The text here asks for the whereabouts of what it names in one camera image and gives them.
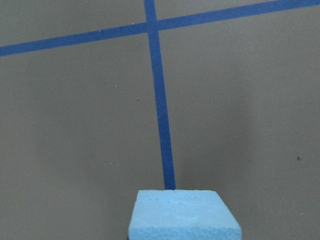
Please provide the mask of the light blue foam block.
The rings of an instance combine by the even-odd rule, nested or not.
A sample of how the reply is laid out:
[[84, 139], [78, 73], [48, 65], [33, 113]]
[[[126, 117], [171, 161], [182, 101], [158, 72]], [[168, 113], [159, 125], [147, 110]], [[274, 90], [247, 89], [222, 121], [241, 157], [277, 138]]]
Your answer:
[[240, 240], [242, 229], [212, 190], [139, 190], [130, 240]]

